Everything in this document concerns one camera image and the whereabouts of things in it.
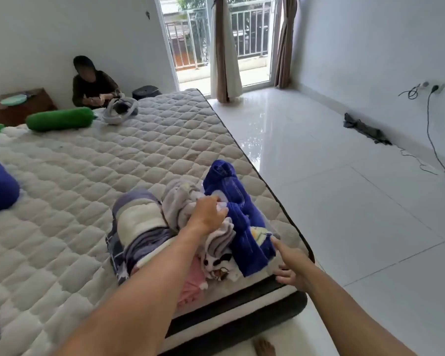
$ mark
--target green plate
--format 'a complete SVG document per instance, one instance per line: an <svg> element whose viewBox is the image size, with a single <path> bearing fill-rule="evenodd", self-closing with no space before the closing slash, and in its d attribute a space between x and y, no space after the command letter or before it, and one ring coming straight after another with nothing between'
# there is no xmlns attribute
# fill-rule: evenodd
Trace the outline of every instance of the green plate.
<svg viewBox="0 0 445 356"><path fill-rule="evenodd" d="M15 106L15 105L19 105L20 103L25 102L27 100L27 98L28 98L27 95L25 95L24 93L21 93L19 95L15 95L15 96L11 96L6 99L3 99L2 101L0 101L0 103L5 106Z"/></svg>

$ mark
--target black trash bin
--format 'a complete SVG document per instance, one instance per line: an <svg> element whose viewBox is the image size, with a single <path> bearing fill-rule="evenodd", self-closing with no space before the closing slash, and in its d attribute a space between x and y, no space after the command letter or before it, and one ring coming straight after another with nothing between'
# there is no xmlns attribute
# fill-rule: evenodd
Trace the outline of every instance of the black trash bin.
<svg viewBox="0 0 445 356"><path fill-rule="evenodd" d="M143 86L132 91L132 97L135 100L141 100L146 97L155 97L161 94L160 89L152 85Z"/></svg>

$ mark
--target balcony railing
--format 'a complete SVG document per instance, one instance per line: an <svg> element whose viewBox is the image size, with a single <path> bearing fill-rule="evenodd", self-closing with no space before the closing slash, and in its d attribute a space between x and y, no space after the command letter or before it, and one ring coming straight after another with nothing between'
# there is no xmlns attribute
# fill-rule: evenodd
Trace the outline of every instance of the balcony railing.
<svg viewBox="0 0 445 356"><path fill-rule="evenodd" d="M255 0L229 5L239 59L268 53L272 2ZM175 12L163 17L176 70L208 65L210 32L206 9Z"/></svg>

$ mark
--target bed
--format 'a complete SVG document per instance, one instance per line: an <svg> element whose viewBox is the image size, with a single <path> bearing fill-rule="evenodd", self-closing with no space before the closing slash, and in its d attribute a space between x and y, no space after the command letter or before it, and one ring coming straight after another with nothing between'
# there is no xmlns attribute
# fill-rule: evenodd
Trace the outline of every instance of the bed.
<svg viewBox="0 0 445 356"><path fill-rule="evenodd" d="M282 240L306 240L239 145L196 89L140 100L120 126L36 134L25 125L0 133L0 162L21 195L0 212L0 355L47 355L117 287L105 236L111 207L136 186L160 197L174 178L198 184L224 159ZM174 315L164 355L212 355L279 324L307 297L278 284L267 268L211 284Z"/></svg>

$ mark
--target pink cloth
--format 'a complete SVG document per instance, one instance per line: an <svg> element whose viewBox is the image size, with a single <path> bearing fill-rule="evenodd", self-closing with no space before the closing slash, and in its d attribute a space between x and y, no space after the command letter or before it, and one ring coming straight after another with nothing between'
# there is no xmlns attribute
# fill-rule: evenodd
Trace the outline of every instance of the pink cloth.
<svg viewBox="0 0 445 356"><path fill-rule="evenodd" d="M201 269L201 262L197 256L191 262L188 276L181 290L178 299L178 306L196 301L203 295L203 290L208 288L208 284Z"/></svg>

